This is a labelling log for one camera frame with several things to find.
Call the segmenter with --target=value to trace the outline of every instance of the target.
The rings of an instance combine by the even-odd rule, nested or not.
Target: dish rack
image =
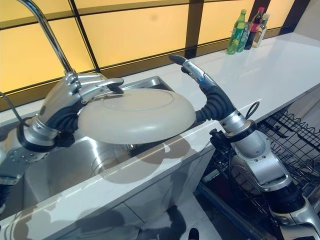
[[[309,199],[315,211],[320,211],[320,132],[306,122],[295,118],[285,109],[258,123],[259,131],[269,137],[272,152],[291,173],[293,181]],[[229,179],[232,188],[240,191],[244,200],[251,201],[264,216],[269,217],[269,207],[260,192],[240,172],[230,166],[229,158],[235,154],[228,146],[216,149],[204,176],[217,171]]]

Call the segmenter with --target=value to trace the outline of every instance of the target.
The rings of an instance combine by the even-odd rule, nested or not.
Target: kitchen sink
[[[123,90],[151,88],[173,91],[158,76],[126,84],[121,88]],[[57,148],[45,159],[27,169],[21,181],[14,186],[7,208],[1,216],[2,219],[79,184],[165,141],[141,145],[119,145],[93,140],[81,135],[79,131],[74,136],[75,143],[71,147]]]

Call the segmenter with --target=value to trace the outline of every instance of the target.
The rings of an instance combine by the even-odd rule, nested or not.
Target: white cabinet door
[[[109,210],[100,209],[57,232],[55,240],[131,240],[143,222],[123,203]]]
[[[213,155],[213,150],[177,169],[125,201],[144,222],[165,212],[192,194]]]

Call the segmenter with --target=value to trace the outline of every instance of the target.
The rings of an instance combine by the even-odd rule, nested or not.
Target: countertop
[[[259,108],[251,117],[258,121],[319,85],[319,59],[320,41],[289,33],[265,39],[259,48],[250,51],[245,50],[236,55],[218,51],[196,57],[192,61],[220,85],[242,114],[245,115],[255,101],[260,101]],[[176,64],[126,76],[124,84],[152,76],[162,78],[175,92],[186,97],[195,110],[204,106],[206,98],[197,83],[183,74]],[[42,100],[21,106],[18,111],[25,116],[40,109],[41,104]],[[6,111],[0,114],[0,118],[3,123],[9,123],[14,117]],[[209,132],[214,128],[221,129],[218,122],[207,121],[180,134],[171,143],[183,139],[190,149],[206,151]],[[148,155],[152,156],[166,147],[170,145],[155,148]],[[147,184],[157,181],[163,174],[177,169],[189,157],[188,154],[184,157],[165,158],[156,167],[141,158],[133,157],[38,203],[31,210],[26,209],[0,221],[0,236],[4,237],[5,228],[18,226],[18,221],[23,221],[29,228],[29,238],[47,237],[84,217],[84,212],[87,215],[105,205],[111,208],[124,201]],[[45,231],[39,231],[39,226],[44,226]]]

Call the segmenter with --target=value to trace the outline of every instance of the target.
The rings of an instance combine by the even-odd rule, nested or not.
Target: yellow backlit panel
[[[33,0],[44,14],[70,11],[68,0]],[[0,22],[31,17],[33,14],[17,0],[0,0]]]
[[[254,0],[216,1],[203,4],[198,44],[229,38],[241,9],[248,20]]]
[[[50,22],[66,58],[77,72],[93,64],[73,18]],[[0,31],[0,91],[7,92],[64,75],[39,24]]]
[[[295,0],[271,0],[267,13],[270,14],[268,23],[266,24],[268,29],[281,27],[290,12]]]
[[[81,17],[100,67],[185,47],[188,5]]]
[[[118,5],[118,4],[136,4],[142,2],[155,2],[163,0],[75,0],[76,7],[78,9],[91,8],[91,7],[100,7],[100,6],[109,6],[109,5]]]

